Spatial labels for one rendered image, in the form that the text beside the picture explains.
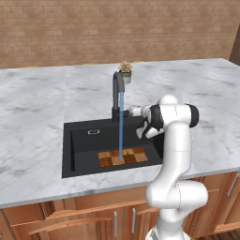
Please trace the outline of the small potted succulent plant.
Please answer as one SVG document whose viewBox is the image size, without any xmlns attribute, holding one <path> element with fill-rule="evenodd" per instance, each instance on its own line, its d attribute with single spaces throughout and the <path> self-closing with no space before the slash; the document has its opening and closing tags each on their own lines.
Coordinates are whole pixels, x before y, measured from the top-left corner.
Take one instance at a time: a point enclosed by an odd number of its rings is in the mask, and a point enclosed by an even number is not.
<svg viewBox="0 0 240 240">
<path fill-rule="evenodd" d="M 132 65 L 128 61 L 123 61 L 120 64 L 119 72 L 122 74 L 125 84 L 129 84 L 131 81 L 131 70 Z"/>
</svg>

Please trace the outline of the wooden cupboard door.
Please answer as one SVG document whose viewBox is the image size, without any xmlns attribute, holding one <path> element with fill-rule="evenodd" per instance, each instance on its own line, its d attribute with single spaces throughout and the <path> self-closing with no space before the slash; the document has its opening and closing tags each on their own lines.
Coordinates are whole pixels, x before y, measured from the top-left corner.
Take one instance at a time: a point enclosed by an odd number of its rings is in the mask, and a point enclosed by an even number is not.
<svg viewBox="0 0 240 240">
<path fill-rule="evenodd" d="M 132 208 L 136 209 L 135 233 L 131 233 Z M 158 209 L 147 203 L 125 207 L 124 240 L 145 240 L 158 220 Z"/>
<path fill-rule="evenodd" d="M 117 212 L 117 236 L 113 232 L 113 212 Z M 75 219 L 85 218 L 111 218 L 109 221 L 98 221 L 97 223 L 83 224 L 83 233 L 80 240 L 124 240 L 125 207 L 98 211 L 90 214 L 76 215 Z"/>
<path fill-rule="evenodd" d="M 49 215 L 45 202 L 4 208 L 2 213 L 14 233 L 14 240 L 23 240 L 16 226 L 45 220 Z"/>
<path fill-rule="evenodd" d="M 229 224 L 240 221 L 240 173 L 228 197 L 225 192 L 234 179 L 236 172 L 226 174 L 219 194 L 211 210 L 208 210 L 209 217 L 203 217 L 198 221 L 194 231 L 194 237 L 204 237 L 214 234 L 218 224 Z"/>
</svg>

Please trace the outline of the wooden chair back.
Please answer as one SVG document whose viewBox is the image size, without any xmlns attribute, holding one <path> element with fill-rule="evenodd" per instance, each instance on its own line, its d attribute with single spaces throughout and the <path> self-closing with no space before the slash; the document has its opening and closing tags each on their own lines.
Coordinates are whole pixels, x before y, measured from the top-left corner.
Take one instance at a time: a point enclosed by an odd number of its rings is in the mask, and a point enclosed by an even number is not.
<svg viewBox="0 0 240 240">
<path fill-rule="evenodd" d="M 98 211 L 113 210 L 113 209 L 117 209 L 117 208 L 121 208 L 121 207 L 125 207 L 125 206 L 131 206 L 131 205 L 142 204 L 142 203 L 146 203 L 146 200 L 122 202 L 122 203 L 110 204 L 110 205 L 105 205 L 105 206 L 100 206 L 100 207 L 93 207 L 93 208 L 88 208 L 88 209 L 83 209 L 83 210 L 61 210 L 61 211 L 54 212 L 49 217 L 46 217 L 46 220 L 54 219 L 54 218 L 63 218 L 66 216 L 90 214 L 90 213 L 94 213 L 94 212 L 98 212 Z"/>
<path fill-rule="evenodd" d="M 52 224 L 47 227 L 43 227 L 43 228 L 31 231 L 28 233 L 28 235 L 33 236 L 34 234 L 40 233 L 43 231 L 50 232 L 50 231 L 59 230 L 64 227 L 72 227 L 72 226 L 78 226 L 78 225 L 83 225 L 83 224 L 88 224 L 88 223 L 97 223 L 98 221 L 109 221 L 109 220 L 112 220 L 112 219 L 110 217 L 92 217 L 92 218 L 65 221 L 65 222 Z"/>
<path fill-rule="evenodd" d="M 225 233 L 234 231 L 240 228 L 240 221 L 229 224 L 218 224 L 214 230 L 214 233 Z"/>
</svg>

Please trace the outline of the black sink basin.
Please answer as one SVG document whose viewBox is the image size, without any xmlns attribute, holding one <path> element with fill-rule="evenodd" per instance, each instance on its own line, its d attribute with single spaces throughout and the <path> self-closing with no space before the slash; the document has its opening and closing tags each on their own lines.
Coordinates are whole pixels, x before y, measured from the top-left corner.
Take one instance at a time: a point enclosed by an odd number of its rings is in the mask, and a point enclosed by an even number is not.
<svg viewBox="0 0 240 240">
<path fill-rule="evenodd" d="M 130 163 L 100 168 L 98 153 L 119 150 L 119 124 L 111 119 L 64 124 L 62 177 L 106 173 L 158 165 L 163 161 L 164 135 L 146 140 L 137 137 L 136 129 L 141 117 L 129 117 L 123 121 L 123 149 L 142 147 L 147 162 Z"/>
</svg>

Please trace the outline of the checkered wooden cutting board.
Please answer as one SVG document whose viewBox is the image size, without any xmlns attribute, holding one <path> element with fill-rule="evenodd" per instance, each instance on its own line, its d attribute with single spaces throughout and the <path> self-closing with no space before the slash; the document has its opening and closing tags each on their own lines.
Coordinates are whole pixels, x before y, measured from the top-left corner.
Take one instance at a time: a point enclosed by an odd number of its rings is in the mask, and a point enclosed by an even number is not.
<svg viewBox="0 0 240 240">
<path fill-rule="evenodd" d="M 148 161 L 148 157 L 142 147 L 123 149 L 122 158 L 119 158 L 117 150 L 99 152 L 97 157 L 100 168 Z"/>
</svg>

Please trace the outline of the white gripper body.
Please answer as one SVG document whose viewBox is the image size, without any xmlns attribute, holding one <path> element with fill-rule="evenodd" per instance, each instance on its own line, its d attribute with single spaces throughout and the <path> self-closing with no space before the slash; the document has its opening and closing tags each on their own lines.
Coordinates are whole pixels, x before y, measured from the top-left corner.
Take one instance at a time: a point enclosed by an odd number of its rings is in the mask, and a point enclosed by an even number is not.
<svg viewBox="0 0 240 240">
<path fill-rule="evenodd" d="M 132 106 L 129 108 L 130 116 L 141 116 L 142 115 L 142 107 L 141 106 Z"/>
</svg>

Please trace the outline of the dark grey sink faucet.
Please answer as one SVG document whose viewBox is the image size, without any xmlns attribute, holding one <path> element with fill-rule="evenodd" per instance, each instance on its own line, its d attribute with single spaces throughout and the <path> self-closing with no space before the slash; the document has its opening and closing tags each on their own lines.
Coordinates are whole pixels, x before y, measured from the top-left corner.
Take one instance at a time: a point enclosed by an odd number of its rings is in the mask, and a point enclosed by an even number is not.
<svg viewBox="0 0 240 240">
<path fill-rule="evenodd" d="M 115 72 L 112 77 L 112 121 L 119 122 L 120 108 L 118 106 L 119 94 L 125 91 L 124 78 L 120 72 Z"/>
</svg>

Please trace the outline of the blue water stream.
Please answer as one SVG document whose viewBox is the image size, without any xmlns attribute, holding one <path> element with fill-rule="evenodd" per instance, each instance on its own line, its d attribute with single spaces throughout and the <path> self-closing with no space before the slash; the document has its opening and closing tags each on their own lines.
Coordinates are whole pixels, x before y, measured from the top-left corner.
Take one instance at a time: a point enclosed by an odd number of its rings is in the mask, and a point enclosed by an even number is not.
<svg viewBox="0 0 240 240">
<path fill-rule="evenodd" d="M 124 119 L 124 92 L 120 92 L 119 100 L 119 160 L 122 162 L 123 150 L 123 120 Z"/>
</svg>

